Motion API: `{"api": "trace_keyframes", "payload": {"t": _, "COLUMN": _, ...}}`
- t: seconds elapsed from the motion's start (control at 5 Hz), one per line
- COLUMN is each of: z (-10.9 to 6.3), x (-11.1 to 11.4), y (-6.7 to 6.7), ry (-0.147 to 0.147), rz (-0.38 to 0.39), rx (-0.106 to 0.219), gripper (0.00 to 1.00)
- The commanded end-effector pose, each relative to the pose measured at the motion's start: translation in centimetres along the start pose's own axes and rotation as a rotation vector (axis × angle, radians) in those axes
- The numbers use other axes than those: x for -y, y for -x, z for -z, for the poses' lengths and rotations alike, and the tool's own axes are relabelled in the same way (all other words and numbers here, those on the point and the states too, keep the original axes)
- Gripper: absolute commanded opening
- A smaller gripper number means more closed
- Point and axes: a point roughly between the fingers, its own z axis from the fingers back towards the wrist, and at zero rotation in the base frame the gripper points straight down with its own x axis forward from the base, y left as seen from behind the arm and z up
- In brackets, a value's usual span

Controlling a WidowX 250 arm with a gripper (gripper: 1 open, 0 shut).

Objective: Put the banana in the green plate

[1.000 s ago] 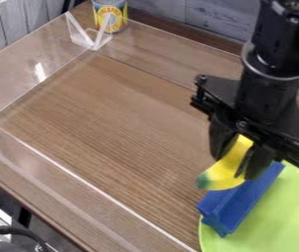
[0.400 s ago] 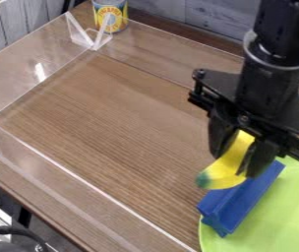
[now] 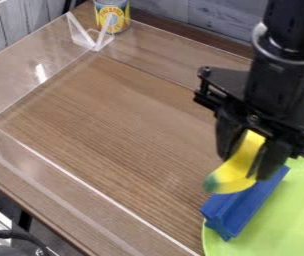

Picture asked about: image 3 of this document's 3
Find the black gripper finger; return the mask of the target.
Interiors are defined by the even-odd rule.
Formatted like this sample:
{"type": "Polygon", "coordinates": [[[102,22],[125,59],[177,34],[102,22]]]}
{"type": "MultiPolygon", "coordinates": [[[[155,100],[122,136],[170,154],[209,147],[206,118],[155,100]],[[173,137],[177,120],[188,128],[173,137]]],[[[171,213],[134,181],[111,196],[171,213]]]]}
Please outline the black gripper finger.
{"type": "Polygon", "coordinates": [[[280,139],[268,139],[252,160],[246,177],[254,180],[268,180],[281,168],[290,155],[292,146],[280,139]]]}
{"type": "Polygon", "coordinates": [[[245,131],[240,120],[225,111],[220,111],[216,120],[216,150],[222,160],[226,160],[238,145],[238,140],[245,131]]]}

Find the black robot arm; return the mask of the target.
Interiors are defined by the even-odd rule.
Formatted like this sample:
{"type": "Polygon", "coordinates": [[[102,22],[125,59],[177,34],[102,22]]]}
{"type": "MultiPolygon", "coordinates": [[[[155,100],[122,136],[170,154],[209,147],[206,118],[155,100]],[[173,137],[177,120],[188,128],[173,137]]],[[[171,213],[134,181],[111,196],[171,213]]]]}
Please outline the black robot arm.
{"type": "Polygon", "coordinates": [[[214,113],[221,159],[248,131],[265,137],[246,175],[266,180],[286,159],[304,157],[304,0],[268,0],[250,41],[246,71],[198,68],[193,101],[214,113]]]}

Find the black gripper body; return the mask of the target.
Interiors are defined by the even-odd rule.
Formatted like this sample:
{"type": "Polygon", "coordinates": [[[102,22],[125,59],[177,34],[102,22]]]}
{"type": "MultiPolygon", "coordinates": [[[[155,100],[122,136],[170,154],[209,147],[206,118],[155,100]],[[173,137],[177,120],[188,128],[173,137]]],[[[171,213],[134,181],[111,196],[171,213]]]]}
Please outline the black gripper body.
{"type": "Polygon", "coordinates": [[[246,71],[202,66],[197,77],[193,101],[213,111],[216,120],[220,111],[228,112],[244,133],[285,141],[288,158],[304,158],[304,64],[258,58],[246,71]]]}

